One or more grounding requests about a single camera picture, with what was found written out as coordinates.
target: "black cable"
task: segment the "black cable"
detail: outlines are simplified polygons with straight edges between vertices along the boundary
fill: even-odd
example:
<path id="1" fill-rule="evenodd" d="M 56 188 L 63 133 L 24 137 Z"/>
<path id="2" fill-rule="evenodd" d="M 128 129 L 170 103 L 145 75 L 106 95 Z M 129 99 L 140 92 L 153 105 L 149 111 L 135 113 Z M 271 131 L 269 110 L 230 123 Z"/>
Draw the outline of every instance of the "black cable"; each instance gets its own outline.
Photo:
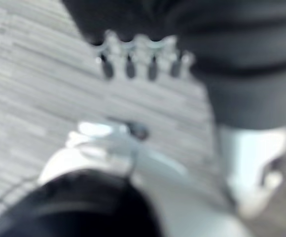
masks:
<path id="1" fill-rule="evenodd" d="M 0 204 L 4 204 L 6 207 L 8 207 L 8 204 L 6 202 L 4 202 L 4 199 L 10 194 L 12 193 L 15 189 L 21 187 L 22 185 L 24 185 L 25 183 L 28 182 L 32 182 L 37 180 L 38 176 L 34 176 L 34 177 L 27 177 L 22 179 L 20 182 L 12 185 L 9 189 L 7 189 L 1 196 L 0 196 Z"/>

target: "floor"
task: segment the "floor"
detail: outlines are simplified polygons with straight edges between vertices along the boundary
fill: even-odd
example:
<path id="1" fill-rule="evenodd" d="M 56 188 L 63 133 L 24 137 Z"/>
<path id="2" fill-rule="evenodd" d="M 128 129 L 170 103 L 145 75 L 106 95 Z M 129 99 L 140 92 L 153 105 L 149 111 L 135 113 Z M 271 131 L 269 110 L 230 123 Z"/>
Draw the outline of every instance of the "floor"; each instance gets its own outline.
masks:
<path id="1" fill-rule="evenodd" d="M 195 170 L 214 171 L 211 115 L 201 85 L 187 72 L 171 78 L 166 58 L 155 83 L 146 79 L 146 61 L 132 81 L 122 70 L 124 60 L 115 56 L 113 62 L 119 70 L 106 82 L 94 50 L 58 0 L 0 0 L 0 197 L 36 176 L 78 121 L 106 116 L 145 122 L 151 148 Z M 10 196 L 8 201 L 19 195 Z M 286 237 L 286 181 L 248 226 L 258 237 Z"/>

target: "fabric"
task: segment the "fabric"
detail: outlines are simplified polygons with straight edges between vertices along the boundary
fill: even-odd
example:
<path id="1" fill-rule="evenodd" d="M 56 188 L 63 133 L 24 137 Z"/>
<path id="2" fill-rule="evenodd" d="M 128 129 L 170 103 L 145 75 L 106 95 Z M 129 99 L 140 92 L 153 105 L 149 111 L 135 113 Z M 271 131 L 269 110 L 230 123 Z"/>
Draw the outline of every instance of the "fabric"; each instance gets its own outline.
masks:
<path id="1" fill-rule="evenodd" d="M 286 0 L 64 0 L 83 35 L 177 35 L 218 123 L 286 125 Z"/>

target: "wire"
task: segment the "wire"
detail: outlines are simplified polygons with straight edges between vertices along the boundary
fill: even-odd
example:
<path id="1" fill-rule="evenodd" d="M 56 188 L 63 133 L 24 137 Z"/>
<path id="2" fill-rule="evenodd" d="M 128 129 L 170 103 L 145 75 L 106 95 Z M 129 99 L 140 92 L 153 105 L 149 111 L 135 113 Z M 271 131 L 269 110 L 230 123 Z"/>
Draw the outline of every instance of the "wire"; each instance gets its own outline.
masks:
<path id="1" fill-rule="evenodd" d="M 27 177 L 27 178 L 24 178 L 22 179 L 20 182 L 12 185 L 9 189 L 7 189 L 1 196 L 0 196 L 0 204 L 3 204 L 5 205 L 6 207 L 9 207 L 9 205 L 4 202 L 4 199 L 9 195 L 11 194 L 15 189 L 21 187 L 22 185 L 24 185 L 25 183 L 28 183 L 28 182 L 32 182 L 32 181 L 35 181 L 37 180 L 38 176 L 33 176 L 33 177 Z"/>

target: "sleeve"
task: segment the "sleeve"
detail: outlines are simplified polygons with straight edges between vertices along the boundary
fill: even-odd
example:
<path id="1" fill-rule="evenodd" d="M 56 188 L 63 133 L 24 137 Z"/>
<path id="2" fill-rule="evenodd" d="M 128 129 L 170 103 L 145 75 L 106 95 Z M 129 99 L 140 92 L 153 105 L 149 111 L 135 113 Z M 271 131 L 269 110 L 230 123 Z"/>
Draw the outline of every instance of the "sleeve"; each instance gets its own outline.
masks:
<path id="1" fill-rule="evenodd" d="M 217 123 L 286 125 L 286 0 L 183 1 L 169 11 L 193 75 L 207 87 Z"/>

